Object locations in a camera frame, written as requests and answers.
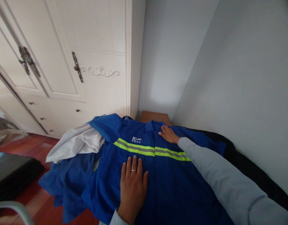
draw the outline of door handle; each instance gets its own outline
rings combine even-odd
[[[21,47],[18,47],[19,48],[19,52],[20,52],[20,56],[21,56],[21,59],[22,60],[19,60],[20,64],[22,64],[24,66],[24,70],[25,72],[27,73],[27,75],[30,75],[29,73],[29,69],[28,69],[28,66],[27,66],[27,63],[25,61],[25,57],[24,57],[24,53],[23,53],[23,50]]]
[[[35,73],[36,73],[39,77],[41,77],[41,76],[40,76],[40,73],[39,73],[39,71],[38,71],[38,68],[37,68],[37,66],[35,65],[35,62],[34,62],[34,60],[32,59],[29,51],[27,50],[26,47],[23,47],[23,49],[24,49],[25,54],[27,55],[27,58],[28,58],[28,62],[27,62],[27,63],[33,68],[33,70],[35,71]]]
[[[79,68],[79,65],[78,65],[78,62],[77,62],[77,58],[76,58],[76,55],[75,55],[74,52],[72,52],[72,56],[73,56],[73,60],[74,60],[74,63],[75,63],[74,69],[77,71],[78,77],[79,77],[79,79],[81,80],[81,82],[83,83],[84,80],[83,80],[83,78],[82,78],[81,70],[80,70],[80,68]]]

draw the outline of reflective stripe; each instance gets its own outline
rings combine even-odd
[[[162,152],[155,151],[155,155],[157,155],[157,156],[167,156],[167,157],[179,160],[179,161],[191,161],[190,158],[187,158],[187,157],[181,157],[180,158],[180,157],[171,155],[171,153],[168,153],[168,152],[167,153],[162,153]]]
[[[121,141],[128,146],[133,146],[133,147],[138,147],[138,148],[143,148],[143,149],[151,149],[151,150],[155,151],[154,147],[131,144],[131,143],[124,141],[122,138],[119,138],[117,141]]]
[[[145,148],[141,148],[141,147],[145,147],[145,146],[141,146],[139,145],[139,147],[135,147],[135,146],[130,146],[127,145],[126,143],[117,140],[114,145],[118,146],[121,149],[127,150],[129,152],[133,152],[133,153],[138,153],[138,154],[142,154],[142,155],[148,155],[148,156],[155,156],[155,151],[151,150],[151,149],[145,149]]]
[[[186,155],[185,152],[174,152],[174,151],[171,151],[170,149],[167,149],[167,148],[155,147],[155,150],[156,150],[156,151],[157,151],[157,150],[160,150],[160,152],[161,152],[161,151],[168,151],[168,152],[170,152],[170,153],[172,153],[172,154],[174,154],[174,155]]]
[[[136,145],[126,142],[125,140],[119,138],[114,145],[121,149],[127,150],[129,152],[138,153],[147,156],[166,156],[179,161],[191,161],[185,152],[174,152],[167,148],[160,147],[150,147],[143,145]]]

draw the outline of hand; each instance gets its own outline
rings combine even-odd
[[[162,126],[162,133],[159,132],[159,135],[162,136],[167,142],[178,144],[180,137],[178,137],[171,128],[167,126]]]
[[[143,206],[147,194],[148,171],[142,179],[143,165],[139,158],[137,169],[137,157],[134,156],[131,164],[131,157],[128,157],[127,166],[123,163],[121,171],[120,195],[121,203],[117,211],[123,221],[132,225]]]

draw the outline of gray reflective stripe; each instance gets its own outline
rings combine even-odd
[[[174,153],[171,153],[169,151],[160,150],[160,149],[156,149],[155,152],[168,153],[169,155],[175,156],[175,157],[178,157],[178,158],[188,158],[188,155],[178,155],[178,154],[174,154]]]
[[[125,146],[125,147],[127,147],[127,148],[131,148],[131,149],[134,149],[134,150],[140,150],[142,152],[152,152],[152,153],[155,152],[152,149],[146,149],[146,148],[141,148],[141,147],[135,147],[135,146],[127,145],[126,143],[124,143],[124,142],[122,142],[120,140],[117,140],[116,142],[121,144],[121,145],[123,145],[123,146]]]

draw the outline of black mat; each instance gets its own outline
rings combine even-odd
[[[34,158],[0,152],[0,202],[14,200],[43,169]]]

